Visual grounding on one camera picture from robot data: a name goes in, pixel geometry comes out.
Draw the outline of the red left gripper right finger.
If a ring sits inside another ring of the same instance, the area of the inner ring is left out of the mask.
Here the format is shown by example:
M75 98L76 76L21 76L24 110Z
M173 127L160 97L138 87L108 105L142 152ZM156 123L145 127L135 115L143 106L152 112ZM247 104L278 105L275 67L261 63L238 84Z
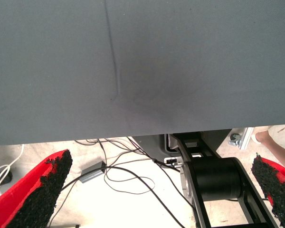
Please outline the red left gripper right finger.
M251 171L270 202L272 213L285 228L285 167L257 155Z

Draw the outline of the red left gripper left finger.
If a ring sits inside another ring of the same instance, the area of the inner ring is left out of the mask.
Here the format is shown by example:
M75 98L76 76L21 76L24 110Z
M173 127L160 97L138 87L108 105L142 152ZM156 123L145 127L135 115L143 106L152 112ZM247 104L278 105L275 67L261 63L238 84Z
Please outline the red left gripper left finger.
M69 150L53 153L0 196L0 228L45 228L72 166Z

